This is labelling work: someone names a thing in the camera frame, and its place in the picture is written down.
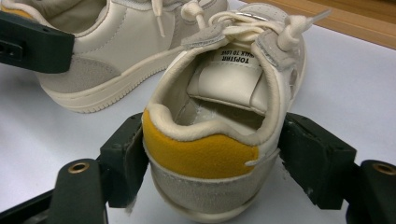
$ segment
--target white sneaker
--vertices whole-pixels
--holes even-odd
[[[248,208],[276,160],[315,18],[250,4],[182,42],[143,114],[157,190],[179,213],[221,222]]]
[[[187,2],[2,0],[1,7],[75,35],[69,71],[37,73],[37,77],[59,105],[77,112],[94,112],[117,102],[143,80],[165,69],[182,51],[181,39],[199,31],[196,20],[207,21],[228,6],[224,0],[201,0],[203,10],[196,10],[194,6],[183,7]]]

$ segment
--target white shoelace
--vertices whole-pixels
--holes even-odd
[[[184,20],[197,20],[199,28],[206,28],[203,18],[204,11],[199,6],[197,0],[192,0],[183,6],[181,16]],[[326,18],[331,11],[328,9],[314,17],[290,15],[285,19],[285,23],[279,21],[268,21],[247,13],[239,11],[224,11],[213,15],[209,20],[209,26],[220,21],[231,21],[231,25],[223,30],[223,34],[233,37],[238,41],[252,42],[266,29],[272,29],[278,34],[277,44],[280,49],[289,51],[298,47],[301,34],[309,29],[312,24]]]
[[[158,28],[162,37],[165,37],[165,31],[163,29],[163,0],[151,0],[152,10],[155,17],[157,18]],[[186,21],[197,21],[200,29],[204,29],[204,10],[199,6],[198,0],[191,0],[186,3],[181,9],[181,16]]]

